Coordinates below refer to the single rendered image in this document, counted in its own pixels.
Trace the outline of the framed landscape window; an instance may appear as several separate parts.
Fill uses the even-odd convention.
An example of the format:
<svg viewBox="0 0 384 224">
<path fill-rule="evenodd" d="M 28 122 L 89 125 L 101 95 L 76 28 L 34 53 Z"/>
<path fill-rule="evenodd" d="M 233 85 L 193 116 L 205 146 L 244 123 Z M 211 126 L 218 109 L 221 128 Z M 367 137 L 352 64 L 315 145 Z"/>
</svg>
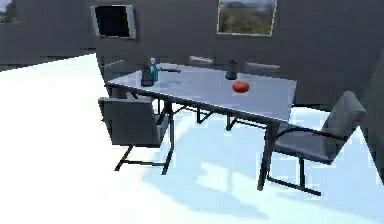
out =
<svg viewBox="0 0 384 224">
<path fill-rule="evenodd" d="M 278 0 L 219 0 L 217 33 L 271 37 Z"/>
</svg>

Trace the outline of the red tomato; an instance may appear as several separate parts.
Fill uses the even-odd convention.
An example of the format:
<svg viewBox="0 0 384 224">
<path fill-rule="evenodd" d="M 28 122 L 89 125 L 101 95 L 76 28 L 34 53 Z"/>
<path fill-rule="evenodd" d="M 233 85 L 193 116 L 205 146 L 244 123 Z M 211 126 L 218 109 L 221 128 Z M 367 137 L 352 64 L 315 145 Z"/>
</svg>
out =
<svg viewBox="0 0 384 224">
<path fill-rule="evenodd" d="M 232 89 L 236 93 L 246 93 L 249 90 L 249 84 L 246 81 L 235 81 L 232 84 Z"/>
</svg>

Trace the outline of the grey cantilever chair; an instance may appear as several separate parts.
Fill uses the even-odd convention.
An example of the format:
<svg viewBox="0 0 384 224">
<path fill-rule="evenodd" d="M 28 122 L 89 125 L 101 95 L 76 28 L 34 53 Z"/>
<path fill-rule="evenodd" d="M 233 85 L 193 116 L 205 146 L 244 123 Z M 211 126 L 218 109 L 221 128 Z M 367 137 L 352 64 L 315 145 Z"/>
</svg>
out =
<svg viewBox="0 0 384 224">
<path fill-rule="evenodd" d="M 339 98 L 320 130 L 290 123 L 280 125 L 274 152 L 297 157 L 299 183 L 294 184 L 267 175 L 267 180 L 292 189 L 320 196 L 305 185 L 305 160 L 331 165 L 353 132 L 367 116 L 367 111 L 352 91 Z"/>
<path fill-rule="evenodd" d="M 98 105 L 111 143 L 127 147 L 115 171 L 123 164 L 137 164 L 162 167 L 162 175 L 166 175 L 175 148 L 172 104 L 166 102 L 159 114 L 154 112 L 151 101 L 101 97 Z M 127 159 L 134 147 L 160 148 L 166 131 L 170 149 L 164 162 Z"/>
<path fill-rule="evenodd" d="M 116 62 L 104 65 L 103 67 L 100 68 L 100 71 L 101 71 L 101 75 L 104 80 L 104 83 L 107 83 L 112 79 L 131 73 L 132 69 L 129 68 L 129 66 L 124 60 L 120 60 L 120 61 L 116 61 Z M 110 98 L 120 98 L 120 99 L 130 99 L 130 100 L 137 99 L 136 95 L 132 95 L 131 93 L 119 88 L 107 87 L 107 92 Z"/>
</svg>

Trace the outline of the teal spray bottle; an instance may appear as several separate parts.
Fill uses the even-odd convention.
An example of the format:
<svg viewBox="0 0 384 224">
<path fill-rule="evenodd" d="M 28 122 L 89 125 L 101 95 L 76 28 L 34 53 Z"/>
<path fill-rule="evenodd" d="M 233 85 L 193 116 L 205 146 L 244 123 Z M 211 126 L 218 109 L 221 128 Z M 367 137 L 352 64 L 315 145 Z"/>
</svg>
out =
<svg viewBox="0 0 384 224">
<path fill-rule="evenodd" d="M 153 82 L 158 81 L 158 68 L 156 64 L 156 59 L 155 58 L 150 58 L 150 72 L 152 75 Z"/>
</svg>

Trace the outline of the grey framed television set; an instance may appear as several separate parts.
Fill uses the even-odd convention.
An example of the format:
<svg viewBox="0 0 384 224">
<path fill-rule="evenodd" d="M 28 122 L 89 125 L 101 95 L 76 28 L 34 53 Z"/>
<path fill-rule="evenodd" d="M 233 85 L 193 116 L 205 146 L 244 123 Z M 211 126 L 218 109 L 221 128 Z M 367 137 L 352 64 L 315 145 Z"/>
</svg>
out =
<svg viewBox="0 0 384 224">
<path fill-rule="evenodd" d="M 135 13 L 132 5 L 90 7 L 94 32 L 99 37 L 135 39 Z"/>
</svg>

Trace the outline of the dark pepper shaker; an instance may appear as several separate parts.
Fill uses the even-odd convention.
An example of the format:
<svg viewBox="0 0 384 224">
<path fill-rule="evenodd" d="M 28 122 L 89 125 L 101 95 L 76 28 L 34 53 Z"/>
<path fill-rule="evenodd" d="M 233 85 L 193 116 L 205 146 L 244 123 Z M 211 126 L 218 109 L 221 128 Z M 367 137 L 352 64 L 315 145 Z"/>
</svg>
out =
<svg viewBox="0 0 384 224">
<path fill-rule="evenodd" d="M 227 80 L 236 80 L 237 79 L 237 62 L 235 60 L 230 60 L 228 63 L 228 68 L 225 74 Z"/>
</svg>

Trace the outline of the grey dining table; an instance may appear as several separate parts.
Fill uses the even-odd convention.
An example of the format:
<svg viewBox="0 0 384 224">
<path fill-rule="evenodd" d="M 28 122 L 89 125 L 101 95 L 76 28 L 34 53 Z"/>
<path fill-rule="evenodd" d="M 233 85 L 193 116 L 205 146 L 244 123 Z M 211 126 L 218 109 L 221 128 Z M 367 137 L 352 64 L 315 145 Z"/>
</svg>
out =
<svg viewBox="0 0 384 224">
<path fill-rule="evenodd" d="M 117 77 L 106 83 L 130 93 L 151 96 L 165 102 L 200 108 L 223 114 L 233 124 L 241 119 L 265 128 L 264 150 L 257 189 L 264 188 L 279 126 L 290 118 L 297 82 L 294 80 L 240 73 L 249 90 L 236 93 L 233 82 L 221 70 L 162 63 L 162 68 L 180 69 L 180 73 L 159 72 L 159 80 L 150 87 L 141 85 L 140 70 Z"/>
</svg>

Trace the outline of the window with landscape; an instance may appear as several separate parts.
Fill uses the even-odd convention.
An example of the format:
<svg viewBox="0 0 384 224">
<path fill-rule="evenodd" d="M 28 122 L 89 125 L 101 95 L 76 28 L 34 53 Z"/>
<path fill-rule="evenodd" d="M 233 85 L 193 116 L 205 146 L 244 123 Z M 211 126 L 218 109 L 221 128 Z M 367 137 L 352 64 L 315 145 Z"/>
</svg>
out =
<svg viewBox="0 0 384 224">
<path fill-rule="evenodd" d="M 0 0 L 0 24 L 18 23 L 17 0 Z"/>
</svg>

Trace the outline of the dark grey bottle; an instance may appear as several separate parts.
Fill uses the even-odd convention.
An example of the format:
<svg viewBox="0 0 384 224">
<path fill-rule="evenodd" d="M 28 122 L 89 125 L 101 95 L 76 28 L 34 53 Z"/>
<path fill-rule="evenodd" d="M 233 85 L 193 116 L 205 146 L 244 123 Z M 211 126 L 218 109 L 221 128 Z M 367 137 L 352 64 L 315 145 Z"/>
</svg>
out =
<svg viewBox="0 0 384 224">
<path fill-rule="evenodd" d="M 151 72 L 152 59 L 149 59 L 142 67 L 141 85 L 143 87 L 150 87 L 153 85 L 153 78 Z"/>
</svg>

